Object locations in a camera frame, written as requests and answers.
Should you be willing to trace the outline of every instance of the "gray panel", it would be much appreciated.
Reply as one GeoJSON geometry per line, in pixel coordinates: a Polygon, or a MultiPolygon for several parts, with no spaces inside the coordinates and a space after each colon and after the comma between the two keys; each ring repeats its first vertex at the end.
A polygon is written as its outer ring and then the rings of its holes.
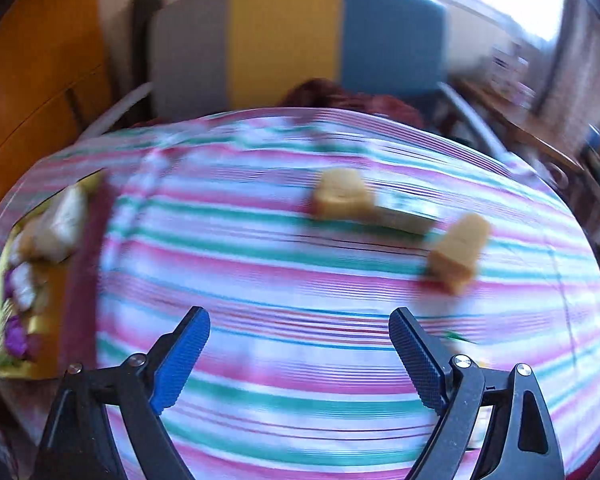
{"type": "Polygon", "coordinates": [[[229,109],[229,0],[178,0],[154,17],[149,70],[158,117],[178,121],[229,109]]]}

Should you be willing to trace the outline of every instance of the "multicolored backrest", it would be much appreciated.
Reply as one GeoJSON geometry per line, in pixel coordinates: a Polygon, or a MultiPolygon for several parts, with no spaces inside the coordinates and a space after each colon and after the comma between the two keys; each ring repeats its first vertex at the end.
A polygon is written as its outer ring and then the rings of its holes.
{"type": "Polygon", "coordinates": [[[178,0],[151,31],[158,116],[271,106],[312,77],[401,98],[446,77],[434,0],[178,0]]]}

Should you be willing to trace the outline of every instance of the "striped tablecloth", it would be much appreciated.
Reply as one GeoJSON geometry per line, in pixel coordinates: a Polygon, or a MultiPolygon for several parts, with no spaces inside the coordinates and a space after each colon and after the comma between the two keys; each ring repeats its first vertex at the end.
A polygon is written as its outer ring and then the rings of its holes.
{"type": "MultiPolygon", "coordinates": [[[[99,168],[119,190],[100,261],[98,359],[116,365],[191,305],[211,335],[162,420],[198,480],[388,480],[407,474],[436,419],[387,333],[407,306],[494,367],[538,375],[567,472],[600,441],[600,271],[568,208],[514,156],[501,164],[441,137],[341,110],[233,112],[123,130],[41,160],[0,204],[11,225],[99,168]],[[320,170],[493,225],[461,298],[424,276],[421,238],[308,215],[320,170]]],[[[130,478],[141,477],[118,413],[130,478]]],[[[476,452],[465,455],[467,478],[476,452]]]]}

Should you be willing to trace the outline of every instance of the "silver bolt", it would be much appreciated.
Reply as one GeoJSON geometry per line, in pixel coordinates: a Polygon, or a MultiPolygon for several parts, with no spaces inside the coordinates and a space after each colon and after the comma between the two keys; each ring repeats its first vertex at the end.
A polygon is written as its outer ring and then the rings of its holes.
{"type": "Polygon", "coordinates": [[[130,355],[126,359],[126,362],[129,364],[129,366],[133,366],[134,368],[137,368],[139,366],[142,366],[146,362],[146,355],[144,355],[144,354],[130,355]]]}
{"type": "Polygon", "coordinates": [[[471,366],[471,359],[466,355],[460,354],[454,357],[454,364],[458,368],[468,368],[471,366]]]}
{"type": "Polygon", "coordinates": [[[82,363],[71,363],[67,367],[66,371],[71,375],[77,375],[82,371],[82,363]]]}
{"type": "Polygon", "coordinates": [[[525,377],[531,375],[531,366],[525,365],[524,363],[520,363],[516,366],[516,370],[520,375],[524,375],[525,377]]]}

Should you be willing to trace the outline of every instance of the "yellow block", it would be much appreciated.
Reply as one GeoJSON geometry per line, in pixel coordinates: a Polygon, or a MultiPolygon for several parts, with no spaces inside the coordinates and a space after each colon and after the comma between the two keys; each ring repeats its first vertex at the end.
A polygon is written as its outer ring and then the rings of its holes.
{"type": "Polygon", "coordinates": [[[273,106],[312,77],[338,80],[342,0],[231,0],[232,109],[273,106]]]}

